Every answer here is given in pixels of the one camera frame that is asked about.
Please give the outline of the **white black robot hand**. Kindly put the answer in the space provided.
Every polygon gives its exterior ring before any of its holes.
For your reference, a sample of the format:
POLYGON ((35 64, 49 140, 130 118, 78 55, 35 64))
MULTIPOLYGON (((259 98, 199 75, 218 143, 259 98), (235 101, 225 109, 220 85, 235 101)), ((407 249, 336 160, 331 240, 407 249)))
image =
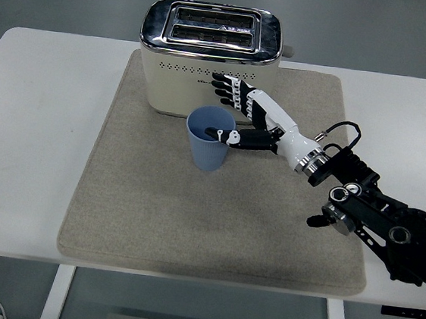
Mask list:
POLYGON ((285 157, 289 166, 301 171, 309 155, 320 145, 304 137, 297 123, 264 91, 239 78, 212 74, 211 85, 223 105, 241 112, 252 123, 250 129, 222 130, 205 128, 205 133, 235 149, 270 150, 285 157))

